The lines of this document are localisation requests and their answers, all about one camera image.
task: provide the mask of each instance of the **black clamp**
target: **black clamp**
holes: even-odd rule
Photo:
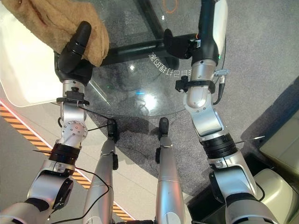
[[[215,83],[211,80],[197,80],[197,81],[188,81],[188,76],[182,76],[181,80],[176,81],[176,90],[181,92],[187,92],[189,87],[192,86],[208,86],[209,91],[213,94],[215,92]]]
[[[71,91],[66,91],[66,97],[57,98],[56,102],[68,102],[73,104],[89,105],[89,102],[87,100],[84,100],[84,93],[79,92],[78,87],[72,87]]]

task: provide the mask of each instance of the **round glass table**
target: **round glass table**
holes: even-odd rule
[[[93,111],[124,116],[167,115],[184,110],[176,80],[191,75],[191,59],[164,49],[164,30],[198,32],[199,1],[90,0],[109,34],[109,53],[86,89]],[[188,26],[180,24],[186,19]]]

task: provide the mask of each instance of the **black strap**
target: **black strap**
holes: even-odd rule
[[[192,86],[208,86],[211,93],[215,92],[215,83],[211,80],[196,80],[188,82],[188,76],[182,76],[181,80],[176,81],[176,90],[187,92]]]

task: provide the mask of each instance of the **wire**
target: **wire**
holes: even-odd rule
[[[259,189],[261,189],[262,193],[263,193],[263,196],[262,198],[259,200],[260,202],[265,198],[265,191],[263,190],[263,188],[256,182],[256,185],[259,187]]]
[[[226,37],[225,37],[225,39],[224,39],[224,56],[223,56],[223,63],[222,63],[221,70],[223,69],[223,66],[224,66],[225,55],[226,55]]]
[[[226,55],[226,37],[224,39],[224,56],[223,56],[223,63],[222,63],[221,70],[223,70],[223,67],[224,67],[225,55]],[[223,95],[224,86],[225,86],[225,83],[219,83],[218,98],[217,98],[216,102],[213,103],[213,105],[216,105],[220,102],[222,95]]]
[[[264,137],[265,137],[264,135],[263,136],[258,136],[258,137],[252,138],[252,139],[247,139],[247,140],[244,140],[244,141],[235,142],[235,144],[243,143],[243,142],[246,142],[246,141],[254,141],[254,140],[257,140],[257,139],[262,139]]]
[[[57,123],[58,123],[59,127],[62,127],[60,121],[61,121],[61,117],[58,118]]]
[[[103,125],[103,126],[100,126],[100,127],[96,127],[96,128],[93,128],[93,129],[89,129],[88,131],[93,131],[93,130],[97,130],[97,129],[100,129],[100,128],[103,128],[103,127],[107,127],[108,125]]]
[[[100,197],[98,197],[98,198],[92,203],[92,205],[89,207],[89,209],[86,211],[86,213],[85,213],[83,216],[78,217],[78,218],[70,218],[70,219],[61,220],[61,221],[54,222],[54,223],[51,223],[51,224],[65,223],[65,222],[70,222],[70,221],[76,221],[76,220],[83,219],[83,218],[87,215],[87,213],[90,211],[90,209],[92,209],[92,207],[94,206],[94,204],[96,204],[96,202],[97,202],[101,197],[103,197],[105,194],[107,194],[108,191],[110,190],[108,184],[106,184],[106,182],[103,181],[102,178],[100,178],[97,174],[95,174],[95,173],[93,173],[93,172],[90,172],[90,171],[87,171],[87,170],[85,170],[85,169],[78,168],[78,167],[76,167],[76,169],[79,169],[79,170],[82,170],[82,171],[84,171],[84,172],[87,172],[87,173],[90,173],[90,174],[95,175],[97,178],[99,178],[99,179],[105,184],[105,186],[107,187],[107,191],[106,191],[105,193],[103,193]]]
[[[100,113],[93,112],[93,111],[88,110],[88,109],[86,109],[86,108],[84,108],[84,107],[81,107],[81,106],[77,106],[77,107],[78,107],[78,108],[81,108],[82,110],[88,111],[88,112],[90,112],[90,113],[94,113],[94,114],[96,114],[96,115],[98,115],[98,116],[100,116],[100,117],[106,118],[107,120],[110,120],[109,117],[106,117],[106,116],[104,116],[104,115],[102,115],[102,114],[100,114]]]

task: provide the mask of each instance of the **black cable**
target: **black cable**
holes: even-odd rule
[[[59,127],[62,127],[60,121],[61,121],[61,117],[58,118],[57,122],[58,122]]]
[[[226,55],[226,37],[224,39],[224,56],[223,56],[223,63],[222,63],[222,67],[221,67],[221,70],[223,70],[223,67],[224,67],[224,62],[225,62],[225,55]],[[218,88],[218,98],[216,100],[216,102],[213,103],[213,105],[216,105],[220,102],[221,98],[222,98],[222,95],[223,95],[223,91],[224,91],[224,86],[225,86],[225,83],[219,83],[219,88]]]
[[[78,108],[81,108],[82,110],[88,111],[88,112],[90,112],[90,113],[94,113],[94,114],[96,114],[96,115],[98,115],[98,116],[100,116],[100,117],[106,118],[107,120],[110,120],[109,117],[106,117],[106,116],[104,116],[104,115],[102,115],[102,114],[100,114],[100,113],[93,112],[93,111],[88,110],[88,109],[86,109],[86,108],[84,108],[84,107],[81,107],[81,106],[77,106],[77,107],[78,107]]]
[[[110,190],[110,188],[109,188],[109,186],[106,184],[106,182],[103,181],[102,178],[100,178],[97,174],[95,174],[95,173],[93,173],[93,172],[90,172],[90,171],[87,171],[87,170],[85,170],[85,169],[78,168],[78,167],[76,167],[76,169],[79,169],[79,170],[82,170],[82,171],[84,171],[84,172],[87,172],[87,173],[90,173],[90,174],[95,175],[97,178],[99,178],[99,179],[106,185],[106,187],[107,187],[107,191],[106,191],[105,193],[103,193],[100,197],[98,197],[98,198],[92,203],[92,205],[89,207],[89,209],[86,211],[86,213],[85,213],[83,216],[78,217],[78,218],[70,218],[70,219],[61,220],[61,221],[54,222],[54,223],[51,223],[51,224],[65,223],[65,222],[70,222],[70,221],[76,221],[76,220],[83,219],[83,218],[87,215],[87,213],[90,211],[90,209],[92,209],[92,207],[94,206],[94,204],[96,204],[96,202],[97,202],[101,197],[103,197],[105,194],[107,194],[108,191]]]
[[[224,39],[224,56],[223,56],[223,63],[222,63],[221,70],[223,69],[223,66],[224,66],[225,55],[226,55],[226,37],[225,37],[225,39]]]
[[[107,127],[108,125],[103,125],[103,126],[100,126],[100,127],[96,127],[96,128],[93,128],[93,129],[89,129],[88,131],[93,131],[93,130],[97,130],[97,129],[100,129],[100,128],[103,128],[103,127]]]
[[[261,189],[263,196],[262,198],[259,200],[260,202],[265,198],[265,191],[263,190],[263,188],[256,182],[256,185],[259,187],[259,189]]]

